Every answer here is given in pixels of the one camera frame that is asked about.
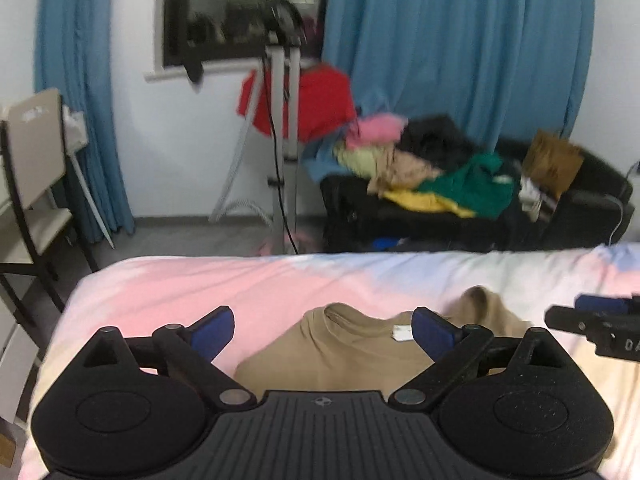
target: white hose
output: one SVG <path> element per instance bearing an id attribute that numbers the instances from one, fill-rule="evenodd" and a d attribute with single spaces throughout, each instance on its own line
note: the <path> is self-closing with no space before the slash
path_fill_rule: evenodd
<path id="1" fill-rule="evenodd" d="M 226 199 L 229 198 L 234 180 L 236 179 L 236 176 L 238 176 L 240 164 L 242 163 L 242 154 L 244 153 L 244 147 L 246 146 L 246 142 L 248 139 L 249 129 L 251 129 L 252 124 L 254 124 L 255 114 L 258 110 L 258 101 L 260 99 L 260 92 L 262 92 L 263 83 L 264 75 L 262 74 L 261 70 L 257 70 L 255 72 L 254 85 L 251 90 L 251 97 L 249 98 L 249 105 L 244 117 L 244 123 L 242 124 L 242 128 L 240 128 L 238 143 L 236 144 L 236 149 L 234 151 L 234 158 L 231 161 L 231 167 L 229 168 L 229 172 L 226 175 L 225 183 L 222 186 L 222 192 L 220 192 L 218 202 L 216 202 L 216 206 L 213 208 L 211 215 L 209 215 L 209 222 L 211 223 L 219 222 L 223 216 L 238 208 L 251 209 L 252 211 L 257 213 L 257 215 L 268 226 L 271 226 L 271 224 L 273 223 L 268 213 L 264 209 L 260 208 L 257 203 L 252 202 L 251 200 L 235 200 L 225 207 Z"/>

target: red shirt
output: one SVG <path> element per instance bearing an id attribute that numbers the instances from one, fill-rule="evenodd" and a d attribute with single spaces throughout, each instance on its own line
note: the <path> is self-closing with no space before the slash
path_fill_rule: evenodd
<path id="1" fill-rule="evenodd" d="M 242 95 L 238 104 L 238 114 L 245 115 L 254 86 L 255 70 L 242 83 Z M 285 88 L 289 85 L 285 78 Z M 254 126 L 271 137 L 271 125 L 267 110 L 265 88 L 271 92 L 271 72 L 267 72 L 262 88 Z M 337 130 L 356 118 L 356 110 L 351 97 L 349 78 L 325 64 L 320 64 L 300 75 L 300 107 L 298 112 L 298 140 L 309 142 Z M 284 137 L 289 136 L 289 104 L 284 106 Z"/>

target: wall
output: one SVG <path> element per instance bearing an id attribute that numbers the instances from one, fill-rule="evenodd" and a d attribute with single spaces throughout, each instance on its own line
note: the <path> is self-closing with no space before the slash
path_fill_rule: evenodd
<path id="1" fill-rule="evenodd" d="M 589 75 L 571 140 L 626 173 L 640 158 L 640 0 L 596 0 Z M 640 241 L 639 210 L 626 238 Z"/>
<path id="2" fill-rule="evenodd" d="M 0 0 L 0 104 L 33 94 L 38 0 Z"/>
<path id="3" fill-rule="evenodd" d="M 118 153 L 135 216 L 208 215 L 226 177 L 242 124 L 235 110 L 245 73 L 146 82 L 154 68 L 156 0 L 114 0 L 113 106 Z M 253 133 L 231 200 L 271 209 L 270 140 Z M 300 175 L 301 213 L 324 211 L 317 186 Z"/>

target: window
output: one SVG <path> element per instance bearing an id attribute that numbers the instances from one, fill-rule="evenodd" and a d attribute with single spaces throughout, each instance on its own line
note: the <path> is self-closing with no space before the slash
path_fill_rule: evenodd
<path id="1" fill-rule="evenodd" d="M 303 56 L 319 57 L 326 0 L 290 1 L 305 24 Z M 165 0 L 164 66 L 259 57 L 263 38 L 258 0 Z"/>

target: bed sheet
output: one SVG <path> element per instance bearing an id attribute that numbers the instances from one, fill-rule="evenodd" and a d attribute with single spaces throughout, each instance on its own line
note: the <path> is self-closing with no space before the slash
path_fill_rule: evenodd
<path id="1" fill-rule="evenodd" d="M 145 336 L 169 322 L 187 326 L 227 304 L 236 317 L 236 333 L 214 362 L 232 374 L 309 309 L 340 301 L 379 318 L 421 305 L 445 312 L 475 285 L 499 293 L 508 309 L 543 326 L 549 305 L 570 305 L 582 292 L 640 292 L 640 244 L 535 253 L 126 260 L 85 278 L 74 291 L 40 369 L 31 411 L 101 326 L 115 325 L 127 337 Z M 580 366 L 614 412 L 616 447 L 601 474 L 640 479 L 640 432 L 635 428 L 640 422 L 640 365 L 596 357 L 593 346 L 577 336 L 554 335 L 582 360 Z M 44 476 L 33 439 L 22 458 L 21 480 Z"/>

